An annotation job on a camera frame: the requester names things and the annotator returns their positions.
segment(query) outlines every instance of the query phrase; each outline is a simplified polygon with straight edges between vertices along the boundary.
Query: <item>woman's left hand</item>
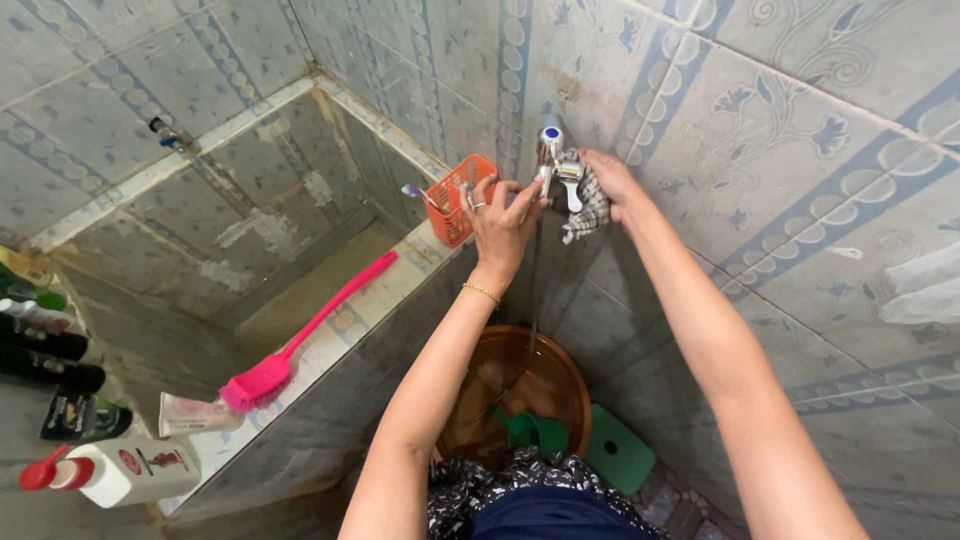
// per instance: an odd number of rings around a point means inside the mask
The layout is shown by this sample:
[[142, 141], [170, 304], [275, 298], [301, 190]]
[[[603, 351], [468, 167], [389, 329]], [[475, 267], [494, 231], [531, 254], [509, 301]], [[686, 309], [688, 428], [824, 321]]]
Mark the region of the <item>woman's left hand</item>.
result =
[[[487, 188], [491, 184], [496, 187], [492, 200], [487, 201]], [[541, 185], [543, 179], [539, 176], [523, 189], [516, 182], [499, 182], [496, 175], [490, 175], [473, 189], [473, 208], [468, 203], [466, 189], [460, 189], [460, 208], [473, 226], [479, 254], [477, 267], [470, 275], [471, 283], [497, 297], [503, 296], [523, 261], [523, 250], [546, 206], [546, 199], [540, 198]], [[509, 207], [508, 193], [517, 194]]]

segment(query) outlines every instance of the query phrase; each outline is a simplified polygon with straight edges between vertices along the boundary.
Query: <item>green bottle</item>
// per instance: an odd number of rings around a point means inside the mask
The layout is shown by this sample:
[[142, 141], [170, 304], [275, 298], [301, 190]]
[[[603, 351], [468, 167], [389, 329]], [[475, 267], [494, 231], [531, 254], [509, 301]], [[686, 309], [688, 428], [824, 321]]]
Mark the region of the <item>green bottle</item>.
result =
[[61, 295], [47, 287], [24, 280], [3, 263], [0, 263], [0, 298], [9, 298], [17, 302], [33, 300], [38, 306], [55, 311], [63, 311], [66, 307], [66, 299]]

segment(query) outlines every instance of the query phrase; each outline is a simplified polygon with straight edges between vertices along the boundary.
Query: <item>patterned clothing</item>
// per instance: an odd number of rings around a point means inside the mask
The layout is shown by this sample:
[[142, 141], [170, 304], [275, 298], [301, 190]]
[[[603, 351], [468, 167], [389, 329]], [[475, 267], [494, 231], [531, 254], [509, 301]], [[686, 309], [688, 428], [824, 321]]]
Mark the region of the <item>patterned clothing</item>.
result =
[[605, 503], [624, 520], [660, 540], [670, 535], [643, 521], [627, 498], [593, 474], [575, 454], [557, 453], [537, 458], [537, 447], [514, 450], [503, 471], [490, 471], [476, 461], [454, 457], [433, 466], [427, 496], [427, 536], [435, 539], [468, 539], [477, 512], [505, 494], [532, 485], [577, 489]]
[[[580, 156], [576, 150], [568, 150], [561, 155], [561, 160], [579, 161]], [[566, 225], [561, 227], [564, 230], [564, 244], [583, 238], [610, 223], [610, 199], [600, 190], [597, 175], [589, 166], [577, 186], [577, 197], [584, 207], [577, 213], [571, 213]]]

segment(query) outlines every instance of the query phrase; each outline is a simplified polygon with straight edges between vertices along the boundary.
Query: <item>black bottle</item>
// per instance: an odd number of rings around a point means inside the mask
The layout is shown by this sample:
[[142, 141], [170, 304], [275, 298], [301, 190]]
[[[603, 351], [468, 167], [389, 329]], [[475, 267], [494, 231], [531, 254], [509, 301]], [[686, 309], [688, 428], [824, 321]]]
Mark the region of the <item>black bottle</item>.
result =
[[87, 346], [85, 336], [69, 332], [47, 333], [5, 313], [0, 313], [0, 341], [67, 360], [82, 358]]
[[81, 364], [0, 342], [0, 373], [20, 380], [62, 384], [77, 392], [92, 394], [107, 379], [104, 368]]

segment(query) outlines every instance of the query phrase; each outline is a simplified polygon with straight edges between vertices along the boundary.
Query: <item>white bottle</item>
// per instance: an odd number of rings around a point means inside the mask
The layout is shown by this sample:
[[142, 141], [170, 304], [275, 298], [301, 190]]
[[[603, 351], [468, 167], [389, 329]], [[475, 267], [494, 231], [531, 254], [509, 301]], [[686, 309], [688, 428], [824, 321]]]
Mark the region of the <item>white bottle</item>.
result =
[[200, 483], [200, 468], [180, 445], [145, 438], [85, 444], [66, 455], [62, 445], [20, 474], [20, 487], [34, 491], [80, 489], [103, 508], [149, 503], [183, 495]]
[[47, 333], [67, 331], [77, 322], [70, 315], [40, 307], [33, 300], [21, 304], [9, 298], [0, 299], [0, 311], [16, 317], [27, 326]]

